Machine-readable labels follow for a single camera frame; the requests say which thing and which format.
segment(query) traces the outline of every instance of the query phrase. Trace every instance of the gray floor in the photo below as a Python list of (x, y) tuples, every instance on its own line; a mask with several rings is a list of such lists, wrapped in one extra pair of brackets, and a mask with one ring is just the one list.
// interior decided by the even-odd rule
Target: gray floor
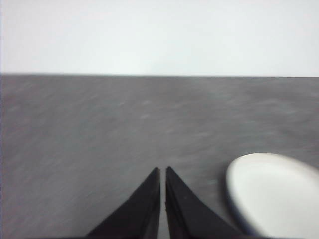
[(319, 78), (1, 77), (1, 235), (82, 236), (172, 166), (233, 224), (220, 191), (252, 152), (319, 168)]

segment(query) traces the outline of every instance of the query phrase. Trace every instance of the gray carpet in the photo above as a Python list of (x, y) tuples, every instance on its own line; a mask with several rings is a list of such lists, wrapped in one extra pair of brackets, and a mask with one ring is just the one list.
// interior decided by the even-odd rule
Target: gray carpet
[(234, 225), (221, 178), (252, 152), (319, 168), (319, 78), (1, 76), (1, 238), (83, 236), (154, 167)]

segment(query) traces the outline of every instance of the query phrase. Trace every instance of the white dish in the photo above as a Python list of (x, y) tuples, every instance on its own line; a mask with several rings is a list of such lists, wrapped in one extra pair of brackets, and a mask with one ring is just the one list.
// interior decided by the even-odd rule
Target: white dish
[(319, 239), (319, 171), (295, 159), (254, 153), (234, 160), (226, 185), (251, 232), (276, 238)]

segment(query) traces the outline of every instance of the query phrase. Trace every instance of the white wall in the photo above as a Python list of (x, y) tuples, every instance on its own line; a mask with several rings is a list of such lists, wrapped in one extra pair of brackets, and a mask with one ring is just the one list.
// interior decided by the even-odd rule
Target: white wall
[(1, 72), (319, 76), (319, 1), (2, 0)]

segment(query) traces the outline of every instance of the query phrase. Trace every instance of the white plate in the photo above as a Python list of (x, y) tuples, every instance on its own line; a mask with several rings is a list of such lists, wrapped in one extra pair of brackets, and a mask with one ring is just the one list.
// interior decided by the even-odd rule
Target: white plate
[(253, 153), (227, 169), (230, 200), (248, 229), (277, 238), (319, 239), (319, 171), (295, 159)]

